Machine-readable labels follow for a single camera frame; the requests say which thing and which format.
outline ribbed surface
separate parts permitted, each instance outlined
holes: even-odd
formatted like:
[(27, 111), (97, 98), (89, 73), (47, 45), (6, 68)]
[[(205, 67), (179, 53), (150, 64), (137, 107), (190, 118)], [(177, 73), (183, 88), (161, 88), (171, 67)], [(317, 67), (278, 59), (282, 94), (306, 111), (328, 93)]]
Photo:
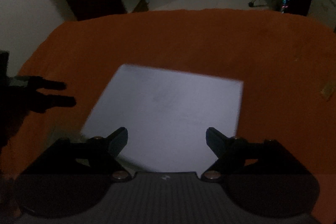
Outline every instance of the ribbed surface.
[(23, 215), (20, 224), (287, 224), (317, 223), (308, 215), (270, 219), (236, 206), (222, 188), (200, 181), (195, 173), (138, 173), (113, 184), (95, 207), (77, 216), (42, 219)]

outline orange tablecloth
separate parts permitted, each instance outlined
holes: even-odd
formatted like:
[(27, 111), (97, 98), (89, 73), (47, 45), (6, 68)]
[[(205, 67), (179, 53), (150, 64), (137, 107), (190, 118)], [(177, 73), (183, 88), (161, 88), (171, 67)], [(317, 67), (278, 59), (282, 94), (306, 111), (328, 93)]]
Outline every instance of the orange tablecloth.
[(19, 173), (56, 129), (78, 134), (123, 63), (244, 81), (237, 135), (277, 139), (320, 182), (313, 215), (336, 220), (336, 35), (310, 18), (272, 11), (162, 11), (112, 15), (59, 26), (21, 75), (64, 81), (77, 106), (31, 113), (3, 149), (1, 168)]

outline white wall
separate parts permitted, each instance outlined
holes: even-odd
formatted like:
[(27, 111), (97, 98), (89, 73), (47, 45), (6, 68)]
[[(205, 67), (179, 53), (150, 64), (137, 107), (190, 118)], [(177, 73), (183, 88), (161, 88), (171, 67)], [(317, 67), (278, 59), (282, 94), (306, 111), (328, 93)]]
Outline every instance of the white wall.
[(75, 20), (66, 0), (0, 0), (0, 49), (10, 52), (9, 76), (65, 20)]

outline white square board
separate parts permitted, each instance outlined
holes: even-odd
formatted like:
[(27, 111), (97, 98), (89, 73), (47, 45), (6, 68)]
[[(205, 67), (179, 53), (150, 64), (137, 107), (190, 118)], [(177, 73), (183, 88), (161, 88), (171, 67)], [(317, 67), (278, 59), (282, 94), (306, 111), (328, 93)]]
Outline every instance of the white square board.
[(235, 135), (242, 90), (237, 80), (122, 65), (82, 134), (106, 137), (126, 127), (125, 160), (150, 171), (200, 176), (217, 159), (206, 145), (206, 129)]

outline desk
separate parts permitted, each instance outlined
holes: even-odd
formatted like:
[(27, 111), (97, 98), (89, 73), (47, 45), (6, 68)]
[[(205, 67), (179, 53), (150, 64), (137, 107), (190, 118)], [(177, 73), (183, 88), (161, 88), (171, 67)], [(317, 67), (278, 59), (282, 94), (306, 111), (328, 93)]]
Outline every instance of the desk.
[(78, 134), (122, 64), (225, 77), (244, 81), (237, 135), (250, 142), (277, 139), (322, 174), (313, 215), (332, 224), (336, 96), (326, 102), (320, 89), (336, 77), (335, 45), (333, 31), (315, 20), (268, 10), (175, 10), (64, 22), (20, 75), (64, 81), (68, 88), (58, 94), (75, 96), (77, 105), (30, 113), (3, 148), (1, 170), (23, 171), (50, 133)]

